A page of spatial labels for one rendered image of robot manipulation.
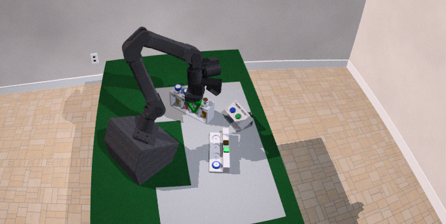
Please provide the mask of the white four-tube rack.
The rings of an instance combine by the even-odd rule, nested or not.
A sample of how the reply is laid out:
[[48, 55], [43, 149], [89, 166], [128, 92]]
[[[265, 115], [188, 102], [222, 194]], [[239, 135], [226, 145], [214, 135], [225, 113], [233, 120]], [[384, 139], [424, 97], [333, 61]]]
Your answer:
[[[214, 117], [214, 106], [215, 106], [215, 102], [209, 100], [209, 105], [205, 105], [203, 103], [201, 103], [199, 109], [198, 109], [198, 113], [192, 113], [190, 107], [188, 109], [186, 109], [184, 107], [184, 102], [185, 102], [185, 95], [183, 93], [184, 88], [182, 87], [181, 92], [178, 93], [178, 91], [175, 90], [175, 88], [173, 88], [172, 90], [169, 91], [169, 95], [170, 95], [170, 105], [171, 107], [180, 110], [181, 112], [190, 115], [191, 117], [205, 123], [208, 124], [212, 118]], [[176, 98], [180, 100], [181, 105], [176, 104]], [[206, 118], [204, 118], [202, 116], [202, 111], [206, 112]], [[198, 114], [198, 116], [197, 116]]]

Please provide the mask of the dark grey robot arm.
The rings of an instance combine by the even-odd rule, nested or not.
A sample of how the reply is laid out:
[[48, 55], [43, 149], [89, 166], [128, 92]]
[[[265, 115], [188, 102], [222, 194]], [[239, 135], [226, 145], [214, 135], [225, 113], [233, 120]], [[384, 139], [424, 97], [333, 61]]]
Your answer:
[[199, 84], [193, 84], [194, 95], [202, 96], [205, 86], [215, 96], [219, 95], [222, 90], [222, 79], [207, 78], [221, 74], [220, 63], [216, 57], [203, 59], [202, 52], [190, 44], [158, 35], [145, 27], [136, 30], [123, 43], [122, 51], [147, 103], [132, 138], [149, 144], [154, 121], [165, 114], [166, 108], [141, 58], [143, 47], [164, 52], [187, 62], [190, 65], [187, 67], [187, 80], [194, 83], [202, 80]]

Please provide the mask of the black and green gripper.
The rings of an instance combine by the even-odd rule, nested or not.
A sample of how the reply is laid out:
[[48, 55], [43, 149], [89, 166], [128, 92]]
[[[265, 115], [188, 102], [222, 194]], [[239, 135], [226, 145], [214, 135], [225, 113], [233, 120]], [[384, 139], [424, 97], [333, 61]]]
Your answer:
[[[187, 91], [185, 94], [185, 103], [190, 107], [191, 111], [193, 113], [196, 113], [198, 108], [200, 107], [201, 103], [202, 103], [202, 98], [205, 92], [205, 88], [204, 88], [204, 92], [203, 95], [194, 95], [194, 91], [193, 91], [193, 84], [199, 84], [201, 81], [199, 82], [189, 82], [187, 80]], [[190, 100], [189, 100], [190, 99]], [[191, 103], [194, 103], [194, 105], [197, 105], [196, 109], [194, 110], [193, 107], [191, 106]]]

